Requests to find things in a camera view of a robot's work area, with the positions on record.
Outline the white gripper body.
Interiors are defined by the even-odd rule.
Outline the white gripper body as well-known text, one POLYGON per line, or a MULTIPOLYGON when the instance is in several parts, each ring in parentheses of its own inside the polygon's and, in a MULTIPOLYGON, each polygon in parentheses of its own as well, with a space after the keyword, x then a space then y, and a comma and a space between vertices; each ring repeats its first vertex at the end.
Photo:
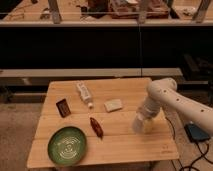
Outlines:
POLYGON ((157 115, 157 111, 153 109, 149 109, 146 106, 139 107, 137 109, 137 118, 140 121, 144 121, 147 119, 152 119, 157 115))

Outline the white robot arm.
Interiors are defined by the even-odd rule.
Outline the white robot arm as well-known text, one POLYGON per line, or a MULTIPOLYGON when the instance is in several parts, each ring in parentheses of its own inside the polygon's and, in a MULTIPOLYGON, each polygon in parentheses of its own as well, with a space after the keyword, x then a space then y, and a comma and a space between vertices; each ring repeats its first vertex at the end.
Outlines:
POLYGON ((141 133, 145 128, 145 122, 156 117, 163 106, 183 114, 201 129, 213 135, 213 108, 179 94, 177 83, 173 78, 154 80, 148 84, 147 96, 136 111, 133 130, 141 133))

